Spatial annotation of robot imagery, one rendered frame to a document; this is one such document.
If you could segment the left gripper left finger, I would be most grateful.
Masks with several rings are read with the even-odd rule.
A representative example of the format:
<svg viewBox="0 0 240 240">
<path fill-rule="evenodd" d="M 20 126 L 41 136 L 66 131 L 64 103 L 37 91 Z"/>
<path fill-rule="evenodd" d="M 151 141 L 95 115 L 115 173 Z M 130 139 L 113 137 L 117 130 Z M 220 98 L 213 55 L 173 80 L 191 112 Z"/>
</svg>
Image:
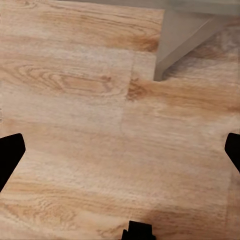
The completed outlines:
<svg viewBox="0 0 240 240">
<path fill-rule="evenodd" d="M 0 192 L 25 152 L 25 142 L 21 133 L 0 138 Z"/>
</svg>

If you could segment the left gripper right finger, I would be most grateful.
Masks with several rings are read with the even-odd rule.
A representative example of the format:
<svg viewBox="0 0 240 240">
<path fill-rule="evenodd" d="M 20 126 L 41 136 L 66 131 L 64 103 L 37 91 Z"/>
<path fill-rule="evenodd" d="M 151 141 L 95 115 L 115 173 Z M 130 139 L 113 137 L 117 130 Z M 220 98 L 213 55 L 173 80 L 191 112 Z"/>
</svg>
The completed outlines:
<svg viewBox="0 0 240 240">
<path fill-rule="evenodd" d="M 224 149 L 237 170 L 240 172 L 240 135 L 229 133 Z"/>
</svg>

